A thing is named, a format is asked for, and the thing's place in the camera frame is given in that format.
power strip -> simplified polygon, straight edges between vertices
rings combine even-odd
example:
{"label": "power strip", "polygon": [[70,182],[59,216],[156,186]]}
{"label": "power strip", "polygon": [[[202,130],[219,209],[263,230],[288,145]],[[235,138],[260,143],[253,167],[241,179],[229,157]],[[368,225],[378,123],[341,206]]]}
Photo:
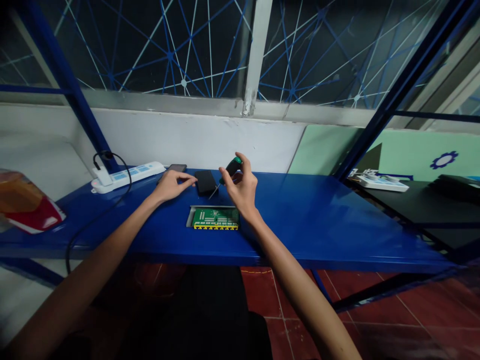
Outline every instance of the power strip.
{"label": "power strip", "polygon": [[386,175],[381,178],[376,175],[359,175],[356,177],[360,180],[360,185],[368,189],[390,190],[404,193],[409,187],[393,176]]}
{"label": "power strip", "polygon": [[[152,161],[144,165],[129,168],[128,170],[130,171],[131,182],[134,183],[153,175],[163,173],[165,171],[165,167],[158,161]],[[110,178],[112,183],[107,186],[102,185],[98,178],[94,178],[90,183],[92,187],[91,192],[94,194],[106,194],[130,184],[129,173],[127,170],[110,174]]]}

green circuit board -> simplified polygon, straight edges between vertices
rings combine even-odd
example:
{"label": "green circuit board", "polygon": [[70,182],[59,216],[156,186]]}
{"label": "green circuit board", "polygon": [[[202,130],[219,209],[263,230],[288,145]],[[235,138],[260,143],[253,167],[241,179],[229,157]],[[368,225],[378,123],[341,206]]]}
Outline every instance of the green circuit board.
{"label": "green circuit board", "polygon": [[193,217],[193,228],[204,230],[238,230],[239,211],[236,208],[198,208]]}

blue shelf frame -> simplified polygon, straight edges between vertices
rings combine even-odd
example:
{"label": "blue shelf frame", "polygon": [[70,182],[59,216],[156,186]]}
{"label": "blue shelf frame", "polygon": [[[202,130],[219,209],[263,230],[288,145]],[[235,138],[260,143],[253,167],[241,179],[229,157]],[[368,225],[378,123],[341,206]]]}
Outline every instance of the blue shelf frame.
{"label": "blue shelf frame", "polygon": [[[15,3],[15,9],[60,88],[1,85],[0,91],[64,95],[96,152],[110,151],[107,140],[80,89],[77,78],[38,3],[35,0],[18,1]],[[102,159],[102,161],[111,173],[120,171],[115,160]]]}
{"label": "blue shelf frame", "polygon": [[429,71],[444,44],[453,34],[461,31],[465,24],[478,19],[480,14],[479,0],[450,0],[435,24],[423,39],[405,69],[398,76],[390,92],[378,106],[370,122],[363,130],[353,147],[343,159],[333,176],[339,181],[345,181],[352,169],[358,164],[370,146],[374,143],[393,116],[412,118],[427,118],[452,120],[469,123],[480,123],[480,116],[442,114],[431,112],[401,111],[399,108],[408,99],[417,82]]}
{"label": "blue shelf frame", "polygon": [[[65,96],[95,150],[98,153],[101,151],[109,151],[109,145],[39,5],[35,0],[21,0],[15,4],[15,7],[57,81],[59,88],[0,85],[0,91]],[[417,82],[429,71],[429,66],[439,56],[444,44],[453,34],[459,32],[465,24],[469,24],[473,20],[478,19],[479,14],[479,0],[450,0],[448,2],[404,71],[400,74],[390,92],[378,107],[368,126],[333,174],[336,179],[341,182],[347,179],[351,170],[364,156],[393,116],[480,123],[480,116],[399,110]],[[104,164],[110,172],[120,170],[114,161],[104,160]],[[468,248],[464,250],[463,255],[480,251],[478,243],[480,243],[480,241],[476,241],[471,246],[468,246]],[[463,255],[458,254],[459,261],[461,258],[465,258],[462,257]],[[61,276],[28,259],[0,259],[0,265],[50,287],[55,287],[62,280]],[[455,270],[449,270],[441,274],[431,275],[399,274],[378,285],[342,299],[334,303],[333,307],[337,312],[341,312],[406,289],[411,289],[426,281],[449,277],[454,271]],[[317,272],[314,270],[312,272],[320,289],[328,298],[328,294]]]}

blue table top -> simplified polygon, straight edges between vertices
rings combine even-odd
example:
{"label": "blue table top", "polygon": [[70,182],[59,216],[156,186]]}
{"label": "blue table top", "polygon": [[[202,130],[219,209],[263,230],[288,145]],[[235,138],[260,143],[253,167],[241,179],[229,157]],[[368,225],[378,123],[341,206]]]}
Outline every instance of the blue table top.
{"label": "blue table top", "polygon": [[[216,179],[217,170],[212,170]],[[153,176],[132,185],[112,211],[87,227],[75,241],[73,259],[84,258],[113,232],[153,191]],[[330,176],[255,173],[256,206],[265,222],[305,268],[437,273],[452,266],[441,254],[379,209]],[[29,235],[17,228],[0,234],[0,256],[63,259],[75,232],[111,207],[127,190],[91,193],[86,184],[57,202],[67,217],[59,226]],[[211,200],[190,187],[163,204],[148,219],[129,249],[150,262],[255,266],[266,265],[245,221],[239,231],[186,227],[191,205],[227,205],[224,186]]]}

power cord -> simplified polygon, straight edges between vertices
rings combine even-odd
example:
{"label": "power cord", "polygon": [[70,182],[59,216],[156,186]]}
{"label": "power cord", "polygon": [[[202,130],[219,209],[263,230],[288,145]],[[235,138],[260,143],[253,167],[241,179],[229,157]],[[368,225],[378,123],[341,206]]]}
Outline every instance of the power cord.
{"label": "power cord", "polygon": [[93,224],[95,221],[97,221],[98,219],[100,219],[102,216],[104,216],[106,213],[108,213],[109,211],[111,211],[112,209],[114,209],[118,204],[120,204],[120,202],[125,198],[125,196],[129,193],[130,189],[132,188],[132,176],[130,175],[130,170],[128,169],[127,167],[127,164],[125,163],[125,161],[119,156],[117,155],[116,153],[113,153],[113,152],[110,152],[110,151],[103,151],[100,154],[96,153],[94,156],[93,156],[93,164],[95,165],[95,167],[100,170],[100,166],[98,165],[98,163],[95,161],[95,158],[97,156],[101,156],[102,158],[106,159],[106,160],[111,160],[113,159],[114,156],[116,156],[117,158],[120,159],[120,161],[123,163],[123,165],[125,166],[125,169],[128,173],[128,178],[130,179],[130,184],[128,185],[128,189],[125,191],[125,193],[120,196],[120,198],[118,199],[118,201],[112,205],[112,207],[108,208],[107,210],[105,210],[104,212],[102,212],[100,215],[94,217],[92,220],[90,220],[86,225],[84,225],[83,227],[81,227],[76,233],[75,235],[72,236],[72,238],[70,239],[70,241],[68,242],[68,245],[66,247],[66,251],[65,251],[65,266],[66,266],[66,272],[67,274],[70,274],[72,272],[71,268],[70,268],[70,252],[72,251],[72,247],[74,245],[74,242],[75,242],[75,239],[80,235],[80,233],[82,231],[84,231],[86,228],[88,228],[91,224]]}

